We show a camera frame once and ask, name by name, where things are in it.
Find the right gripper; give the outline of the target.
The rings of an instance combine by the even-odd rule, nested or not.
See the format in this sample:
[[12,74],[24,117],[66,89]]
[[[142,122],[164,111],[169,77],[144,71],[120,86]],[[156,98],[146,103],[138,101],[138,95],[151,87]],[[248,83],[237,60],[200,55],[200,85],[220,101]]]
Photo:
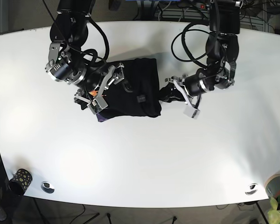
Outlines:
[[84,110],[89,108],[93,114],[98,114],[108,107],[104,99],[104,91],[111,85],[121,84],[127,93],[132,93],[133,89],[125,78],[124,64],[112,64],[108,71],[96,71],[87,75],[86,79],[79,83],[79,89],[74,96],[74,102]]

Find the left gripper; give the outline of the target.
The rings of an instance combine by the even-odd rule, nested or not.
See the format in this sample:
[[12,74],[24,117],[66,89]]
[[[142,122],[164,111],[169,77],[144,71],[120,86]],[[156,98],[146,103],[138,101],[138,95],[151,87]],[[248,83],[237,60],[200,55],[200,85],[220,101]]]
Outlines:
[[200,113],[199,105],[202,95],[214,90],[211,78],[217,75],[217,69],[198,69],[192,76],[172,76],[166,78],[167,85],[160,89],[160,101],[171,103],[184,102],[184,114],[196,119]]

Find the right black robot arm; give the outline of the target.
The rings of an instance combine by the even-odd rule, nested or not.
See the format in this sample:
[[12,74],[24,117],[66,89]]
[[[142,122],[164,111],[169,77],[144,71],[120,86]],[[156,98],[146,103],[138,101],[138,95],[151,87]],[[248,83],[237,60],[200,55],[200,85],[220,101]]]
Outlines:
[[[83,110],[89,108],[93,114],[99,114],[108,107],[104,91],[112,84],[122,83],[126,87],[128,82],[123,63],[107,64],[110,46],[106,34],[91,18],[94,4],[93,0],[59,2],[58,15],[52,18],[51,44],[45,70],[54,81],[77,86],[75,103]],[[89,34],[88,23],[103,37],[103,57],[95,49],[82,50]]]

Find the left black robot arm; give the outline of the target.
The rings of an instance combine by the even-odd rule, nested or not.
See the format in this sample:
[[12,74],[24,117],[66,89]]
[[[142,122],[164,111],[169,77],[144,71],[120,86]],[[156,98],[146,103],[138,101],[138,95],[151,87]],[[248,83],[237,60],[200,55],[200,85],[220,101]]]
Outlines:
[[238,34],[240,33],[241,0],[209,0],[206,3],[209,12],[209,32],[205,53],[195,58],[186,44],[186,34],[195,32],[193,27],[202,22],[193,21],[177,36],[181,38],[182,47],[189,57],[189,63],[195,63],[199,69],[192,76],[173,76],[160,90],[159,100],[185,102],[185,114],[196,118],[202,95],[215,88],[227,89],[234,85],[236,60],[239,53]]

